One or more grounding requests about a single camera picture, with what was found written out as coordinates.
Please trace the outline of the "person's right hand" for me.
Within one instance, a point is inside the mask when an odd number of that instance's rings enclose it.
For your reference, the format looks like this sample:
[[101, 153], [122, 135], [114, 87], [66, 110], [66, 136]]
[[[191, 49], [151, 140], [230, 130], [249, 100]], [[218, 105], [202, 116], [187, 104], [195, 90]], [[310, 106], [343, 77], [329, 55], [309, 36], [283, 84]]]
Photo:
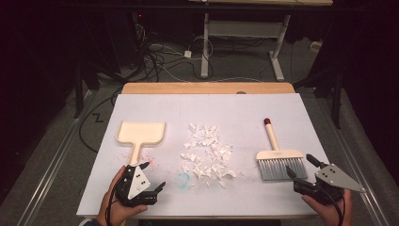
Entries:
[[334, 205], [323, 205], [310, 196], [302, 195], [301, 199], [314, 210], [325, 226], [353, 226], [353, 203], [352, 193], [346, 189], [338, 206], [343, 215], [342, 222]]

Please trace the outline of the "white metal desk frame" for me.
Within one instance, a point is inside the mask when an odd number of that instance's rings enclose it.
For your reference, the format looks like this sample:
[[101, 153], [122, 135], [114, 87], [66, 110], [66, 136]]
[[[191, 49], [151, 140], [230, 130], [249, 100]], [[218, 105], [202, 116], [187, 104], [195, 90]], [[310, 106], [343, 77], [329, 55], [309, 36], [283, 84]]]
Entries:
[[291, 16], [285, 15], [281, 22], [252, 22], [252, 21], [226, 21], [211, 19], [208, 13], [204, 14], [203, 45], [200, 66], [200, 77], [209, 77], [209, 57], [213, 51], [213, 44], [209, 40], [214, 37], [238, 38], [276, 38], [277, 44], [273, 51], [268, 52], [269, 60], [278, 81], [284, 81], [283, 72], [279, 64], [279, 52], [290, 23]]

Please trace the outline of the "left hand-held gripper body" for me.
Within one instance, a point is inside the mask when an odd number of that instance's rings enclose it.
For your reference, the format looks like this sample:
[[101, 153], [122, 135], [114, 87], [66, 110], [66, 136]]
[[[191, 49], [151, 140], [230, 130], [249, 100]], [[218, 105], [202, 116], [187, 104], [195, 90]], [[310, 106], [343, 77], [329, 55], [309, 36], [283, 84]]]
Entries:
[[116, 183], [115, 195], [123, 206], [154, 205], [157, 202], [157, 192], [147, 191], [150, 186], [140, 166], [127, 166]]

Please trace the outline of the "metal floor rail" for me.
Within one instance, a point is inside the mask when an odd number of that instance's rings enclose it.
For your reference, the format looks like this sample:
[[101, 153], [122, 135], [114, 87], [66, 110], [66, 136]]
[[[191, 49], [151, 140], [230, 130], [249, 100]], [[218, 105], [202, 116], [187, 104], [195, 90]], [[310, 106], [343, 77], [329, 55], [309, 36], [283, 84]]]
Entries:
[[83, 103], [86, 104], [78, 114], [76, 118], [72, 120], [66, 135], [59, 144], [56, 153], [40, 179], [40, 182], [32, 195], [28, 205], [24, 209], [22, 216], [20, 217], [17, 226], [31, 226], [37, 213], [39, 212], [43, 201], [45, 200], [47, 193], [49, 192], [59, 169], [69, 151], [70, 143], [74, 137], [77, 128], [82, 124], [83, 116], [88, 112], [88, 107], [93, 103], [96, 90], [88, 90], [83, 99]]
[[329, 100], [311, 97], [304, 102], [328, 161], [366, 189], [352, 193], [354, 225], [395, 226], [396, 183], [376, 154], [348, 97], [342, 97], [338, 123], [330, 116]]

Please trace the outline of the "pile of white paper scraps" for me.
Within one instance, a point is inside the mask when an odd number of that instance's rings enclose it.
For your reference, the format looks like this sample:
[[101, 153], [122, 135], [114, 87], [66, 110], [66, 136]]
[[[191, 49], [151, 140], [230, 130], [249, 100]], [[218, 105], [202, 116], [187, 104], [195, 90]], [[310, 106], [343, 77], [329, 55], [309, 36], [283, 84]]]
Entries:
[[233, 147], [220, 141], [216, 125], [188, 123], [188, 140], [183, 147], [179, 153], [183, 161], [181, 170], [193, 177], [188, 183], [189, 188], [201, 184], [210, 188], [217, 184], [226, 189], [229, 180], [245, 177], [240, 169], [232, 166]]

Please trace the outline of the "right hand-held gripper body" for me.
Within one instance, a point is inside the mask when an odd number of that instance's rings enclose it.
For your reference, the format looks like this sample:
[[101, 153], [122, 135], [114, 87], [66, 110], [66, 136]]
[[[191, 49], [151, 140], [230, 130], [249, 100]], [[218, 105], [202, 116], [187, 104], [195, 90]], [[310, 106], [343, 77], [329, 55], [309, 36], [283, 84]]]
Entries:
[[334, 164], [324, 166], [314, 173], [315, 182], [299, 179], [293, 174], [294, 192], [308, 195], [323, 205], [333, 204], [343, 198], [346, 189], [365, 193], [366, 188]]

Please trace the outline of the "cream brush with grey bristles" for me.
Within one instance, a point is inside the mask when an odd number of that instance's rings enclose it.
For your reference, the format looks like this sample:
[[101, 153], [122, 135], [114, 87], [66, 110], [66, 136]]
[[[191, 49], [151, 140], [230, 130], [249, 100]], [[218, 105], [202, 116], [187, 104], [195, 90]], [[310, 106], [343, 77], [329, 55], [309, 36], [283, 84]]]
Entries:
[[304, 154], [298, 150], [282, 150], [279, 147], [271, 120], [266, 118], [263, 123], [272, 150], [260, 151], [256, 154], [261, 179], [265, 182], [290, 180], [286, 168], [289, 168], [297, 178], [307, 179]]

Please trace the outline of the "white board table cover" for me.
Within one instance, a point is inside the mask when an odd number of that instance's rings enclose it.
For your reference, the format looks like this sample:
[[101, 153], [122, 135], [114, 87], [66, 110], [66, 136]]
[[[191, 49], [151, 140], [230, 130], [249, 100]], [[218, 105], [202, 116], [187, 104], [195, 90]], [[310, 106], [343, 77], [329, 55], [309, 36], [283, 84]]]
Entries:
[[[111, 114], [82, 200], [81, 217], [92, 217], [110, 181], [129, 161], [131, 145], [117, 140], [124, 121], [162, 121], [163, 140], [142, 149], [144, 170], [153, 186], [165, 187], [143, 218], [310, 218], [313, 210], [290, 182], [263, 182], [256, 155], [270, 143], [264, 129], [270, 119], [283, 150], [299, 150], [326, 160], [308, 112], [297, 94], [121, 94]], [[219, 141], [232, 147], [234, 177], [218, 182], [183, 170], [181, 155], [190, 124], [215, 126]]]

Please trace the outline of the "person's left hand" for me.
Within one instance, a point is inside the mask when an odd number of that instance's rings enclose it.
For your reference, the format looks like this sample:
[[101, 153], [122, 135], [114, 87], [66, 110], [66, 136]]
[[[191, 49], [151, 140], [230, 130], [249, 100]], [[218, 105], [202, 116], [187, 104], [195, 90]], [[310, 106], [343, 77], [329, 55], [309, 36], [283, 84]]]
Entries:
[[148, 210], [146, 205], [139, 205], [136, 207], [123, 206], [115, 197], [111, 196], [115, 184], [122, 176], [124, 171], [125, 167], [121, 166], [117, 174], [112, 179], [108, 190], [104, 193], [100, 210], [96, 217], [96, 221], [101, 226], [107, 226], [108, 223], [110, 223], [112, 226], [120, 226], [127, 218], [131, 218]]

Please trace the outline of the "cream plastic dustpan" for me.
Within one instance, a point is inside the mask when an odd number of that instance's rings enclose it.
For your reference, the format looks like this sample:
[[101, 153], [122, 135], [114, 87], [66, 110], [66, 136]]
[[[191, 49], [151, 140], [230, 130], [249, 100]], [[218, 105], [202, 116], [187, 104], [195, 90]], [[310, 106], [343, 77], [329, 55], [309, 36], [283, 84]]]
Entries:
[[139, 161], [140, 150], [144, 145], [156, 145], [164, 137], [166, 124], [164, 122], [131, 122], [123, 121], [120, 124], [116, 139], [120, 143], [132, 145], [129, 159], [131, 166]]

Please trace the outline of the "wooden table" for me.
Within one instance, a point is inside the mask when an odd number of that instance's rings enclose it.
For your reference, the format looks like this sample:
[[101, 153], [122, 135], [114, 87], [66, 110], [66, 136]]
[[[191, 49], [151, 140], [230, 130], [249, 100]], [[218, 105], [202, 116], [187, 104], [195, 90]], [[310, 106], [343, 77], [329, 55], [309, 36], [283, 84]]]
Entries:
[[127, 83], [122, 94], [275, 94], [295, 93], [289, 83], [162, 82]]

